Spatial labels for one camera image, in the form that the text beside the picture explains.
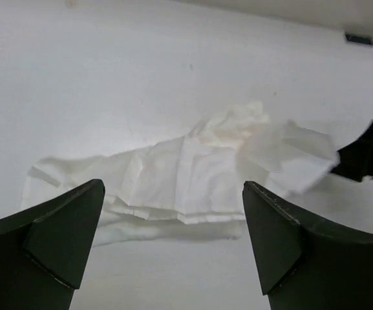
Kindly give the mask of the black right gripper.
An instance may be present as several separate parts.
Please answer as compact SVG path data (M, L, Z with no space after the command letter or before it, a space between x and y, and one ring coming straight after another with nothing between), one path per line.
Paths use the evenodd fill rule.
M357 140L338 150L339 164L330 172L337 176L362 182L373 179L373 120Z

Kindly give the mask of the white pleated skirt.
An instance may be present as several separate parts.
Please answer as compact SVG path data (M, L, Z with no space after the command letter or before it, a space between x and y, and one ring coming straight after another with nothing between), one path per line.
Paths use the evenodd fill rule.
M27 174L20 207L99 178L105 198L95 246L236 239L245 221L246 181L287 197L304 193L338 163L329 135L292 121L274 123L254 102L220 111L186 135L152 146L78 160L43 158Z

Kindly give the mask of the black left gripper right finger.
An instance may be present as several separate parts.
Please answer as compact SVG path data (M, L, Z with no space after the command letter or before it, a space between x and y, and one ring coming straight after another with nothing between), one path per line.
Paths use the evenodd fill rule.
M373 234L247 181L242 192L261 291L272 309L373 309Z

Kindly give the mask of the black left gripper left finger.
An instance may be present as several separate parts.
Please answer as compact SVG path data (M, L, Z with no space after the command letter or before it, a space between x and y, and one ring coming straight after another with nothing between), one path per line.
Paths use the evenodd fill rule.
M105 196L93 179L0 219L0 309L69 309Z

